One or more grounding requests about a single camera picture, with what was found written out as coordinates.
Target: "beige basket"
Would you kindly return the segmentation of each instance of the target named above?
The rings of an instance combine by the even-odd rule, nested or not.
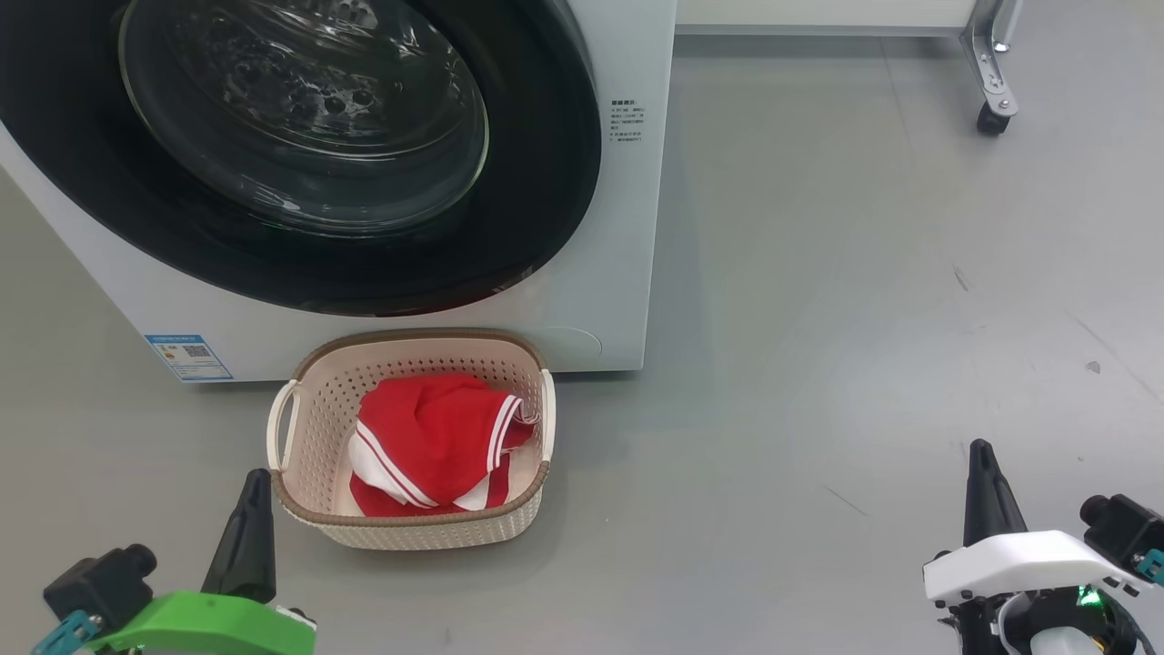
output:
[[[533,482],[512,501],[481,512],[405,519],[339,514],[338,492],[348,482],[346,441],[360,399],[385,378],[433,373],[475,376],[519,397],[540,417],[532,443],[541,451],[541,464]],[[286,446],[279,457],[279,428],[289,400]],[[345,546],[374,550],[483,546],[516,537],[538,515],[554,453],[554,419],[553,378],[538,351],[519,339],[484,330],[362,335],[312,354],[279,391],[267,425],[267,460],[283,507]]]

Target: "washing machine door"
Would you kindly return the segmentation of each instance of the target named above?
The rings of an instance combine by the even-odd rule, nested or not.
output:
[[[303,309],[398,315],[523,279],[598,176],[552,0],[0,2],[0,119],[156,258]]]

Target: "washing machine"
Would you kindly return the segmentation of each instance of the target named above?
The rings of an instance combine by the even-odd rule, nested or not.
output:
[[[492,327],[644,364],[675,0],[0,2],[0,163],[186,383]]]

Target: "door glass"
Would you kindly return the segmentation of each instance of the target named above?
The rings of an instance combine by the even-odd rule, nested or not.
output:
[[[469,191],[481,91],[402,0],[134,0],[122,77],[186,169],[282,227],[378,236]]]

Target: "gray floor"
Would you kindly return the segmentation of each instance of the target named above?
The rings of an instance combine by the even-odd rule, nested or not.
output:
[[[1164,7],[1028,8],[999,140],[952,42],[681,40],[647,370],[562,385],[509,544],[356,553],[281,513],[319,652],[953,654],[921,565],[959,543],[972,440],[1034,529],[1081,533],[1094,493],[1164,508]],[[157,591],[200,584],[274,390],[177,385],[0,198],[19,652],[80,557],[142,542]],[[1159,595],[1130,606],[1164,641]]]

